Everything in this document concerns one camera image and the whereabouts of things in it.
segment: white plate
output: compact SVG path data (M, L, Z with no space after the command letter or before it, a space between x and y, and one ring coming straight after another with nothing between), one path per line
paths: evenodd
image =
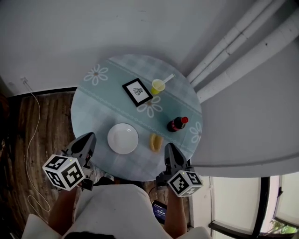
M131 125L121 123L109 130L107 139L113 151L125 155L137 147L138 133Z

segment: white shirt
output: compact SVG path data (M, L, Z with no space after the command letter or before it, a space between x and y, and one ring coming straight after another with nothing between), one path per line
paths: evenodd
M116 239L171 239L155 218L149 196L132 184L84 190L76 207L75 222L65 235L70 232L113 235ZM30 214L22 238L60 239L64 236ZM196 228L180 237L191 238L209 239L209 235L204 228Z

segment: white cable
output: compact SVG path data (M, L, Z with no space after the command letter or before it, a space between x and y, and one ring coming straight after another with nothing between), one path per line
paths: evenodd
M29 181L30 181L30 183L32 184L32 186L33 186L33 188L37 191L37 193L45 200L45 202L47 203L47 205L48 205L48 207L49 207L49 210L46 210L46 209L44 209L43 208L43 206L41 206L40 205L40 203L37 201L37 199L34 197L34 196L32 196L32 195L29 195L28 197L27 197L27 201L29 202L29 204L30 204L30 206L34 209L34 211L36 211L36 213L46 222L46 223L48 223L38 212L37 212L37 210L34 208L34 206L31 204L31 202L29 201L29 198L30 197L32 197L35 201L36 201L36 203L44 210L44 211L51 211L51 207L50 207L50 205L49 205L49 203L48 203L48 201L44 198L44 196L43 195L41 195L41 193L35 188L35 186L34 186L34 184L32 183L32 181L31 181L31 179L30 179L30 177L29 177L29 173L28 173L28 151L29 151L29 147L30 147L30 144L31 144L31 141L33 140L33 138L34 138L34 136L35 136L35 134L36 134L36 131L37 131L37 128L38 128L38 125L39 125L39 121L40 121L40 118L41 118L41 107L40 107L40 105L39 105L39 102L38 102L38 100L37 100L37 98L35 97L35 95L32 93L32 89L31 89L31 87L29 86L29 84L26 82L26 81L23 81L23 83L24 83L24 85L26 86L26 88L27 88L27 90L30 92L30 94L34 97L34 99L36 99L36 101L37 101L37 104L38 104L38 109L39 109L39 114L38 114L38 122L37 122L37 125L36 125L36 129L35 129L35 131L34 131L34 134L33 134L33 136L32 136L32 138L30 139L30 141L29 141L29 144L28 144L28 148L27 148L27 152L26 152L26 173L27 173L27 176L28 176L28 179L29 179Z

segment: phone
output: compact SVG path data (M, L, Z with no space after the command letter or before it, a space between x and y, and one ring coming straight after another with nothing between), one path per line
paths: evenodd
M152 205L154 215L157 218L158 222L164 224L166 219L167 206L156 200L152 203Z

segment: wooden floor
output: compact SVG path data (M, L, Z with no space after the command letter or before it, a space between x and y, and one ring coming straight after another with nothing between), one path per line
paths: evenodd
M71 103L73 92L53 93L37 96L41 107L39 127L28 151L28 174L34 186L47 199L52 207L58 196L49 180L42 171L42 165L52 154L58 154L75 137L71 127ZM36 214L27 201L28 195L33 195L45 208L47 204L33 189L26 174L26 153L31 137L38 122L38 104L33 97L10 99L10 142L15 161L8 160L9 183L12 190L1 188L1 204L7 207L6 218L9 227L21 236L27 217ZM147 192L154 187L154 182L146 182ZM167 193L156 192L153 189L151 200L167 204ZM32 199L29 199L37 212L46 220L46 212ZM189 223L189 200L184 199L186 219Z

